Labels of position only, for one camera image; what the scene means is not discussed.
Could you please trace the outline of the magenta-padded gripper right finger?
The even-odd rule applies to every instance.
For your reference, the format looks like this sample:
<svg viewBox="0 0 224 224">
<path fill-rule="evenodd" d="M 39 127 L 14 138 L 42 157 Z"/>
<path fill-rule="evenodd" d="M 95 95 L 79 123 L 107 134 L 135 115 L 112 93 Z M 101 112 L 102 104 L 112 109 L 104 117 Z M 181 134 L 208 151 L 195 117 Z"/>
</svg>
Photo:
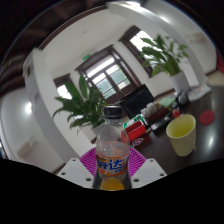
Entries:
<svg viewBox="0 0 224 224">
<path fill-rule="evenodd" d="M 154 158 L 146 159 L 136 149 L 130 149 L 128 174 L 131 188 L 140 188 L 166 176 Z"/>
</svg>

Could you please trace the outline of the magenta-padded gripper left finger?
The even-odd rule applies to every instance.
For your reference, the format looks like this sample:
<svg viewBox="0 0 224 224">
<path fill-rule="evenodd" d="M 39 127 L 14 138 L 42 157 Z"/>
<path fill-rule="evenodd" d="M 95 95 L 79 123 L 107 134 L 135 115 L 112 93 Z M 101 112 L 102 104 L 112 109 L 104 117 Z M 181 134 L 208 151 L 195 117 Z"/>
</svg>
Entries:
<svg viewBox="0 0 224 224">
<path fill-rule="evenodd" d="M 95 151 L 92 148 L 80 158 L 71 158 L 58 176 L 84 188 L 98 189 L 100 177 L 97 173 Z"/>
</svg>

